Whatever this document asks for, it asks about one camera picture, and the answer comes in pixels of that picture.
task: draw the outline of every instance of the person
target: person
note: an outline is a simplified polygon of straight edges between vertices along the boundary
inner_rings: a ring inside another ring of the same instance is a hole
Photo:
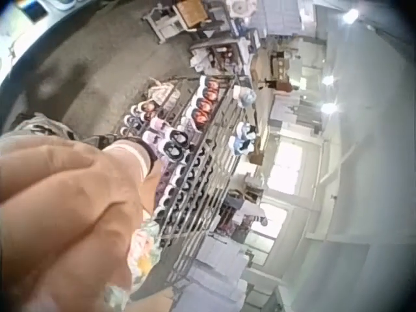
[[[34,134],[0,138],[2,311],[108,311],[107,287],[131,285],[126,257],[161,164],[138,139],[101,150]]]
[[[280,92],[291,93],[293,90],[299,90],[299,86],[294,86],[290,82],[278,81],[277,79],[265,79],[263,82],[265,83],[265,86],[267,88],[274,89]]]

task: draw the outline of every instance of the metal rack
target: metal rack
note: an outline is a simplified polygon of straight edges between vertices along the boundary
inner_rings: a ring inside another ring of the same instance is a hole
[[[161,225],[159,242],[164,242],[161,262],[167,259],[171,261],[172,257],[176,257],[165,281],[169,285],[174,285],[187,275],[204,234],[210,228],[224,201],[230,178],[239,161],[227,145],[229,137],[235,132],[236,125],[246,118],[245,111],[232,97],[233,87],[239,84],[239,79],[231,75],[220,75],[215,78],[220,81],[218,102],[211,115],[211,121],[201,133],[192,132],[190,127],[183,124],[184,112],[198,88],[199,77],[169,79],[168,82],[174,87],[157,112],[157,116],[165,119],[172,127],[182,125],[191,142],[196,146],[191,160],[185,167],[182,184],[171,197],[169,207],[159,223]],[[176,90],[181,92],[179,99],[173,107],[166,108],[166,103]],[[141,136],[148,127],[147,122],[135,135]],[[194,166],[198,158],[196,155],[201,151],[204,151],[204,154],[199,157],[200,164]],[[176,164],[171,164],[165,170],[171,170],[172,167],[176,167]],[[189,190],[184,193],[182,188],[191,171],[195,176]],[[179,193],[182,194],[181,196],[185,195],[180,202]],[[168,224],[173,214],[175,214],[174,222]],[[181,246],[179,255],[170,252],[173,245]]]

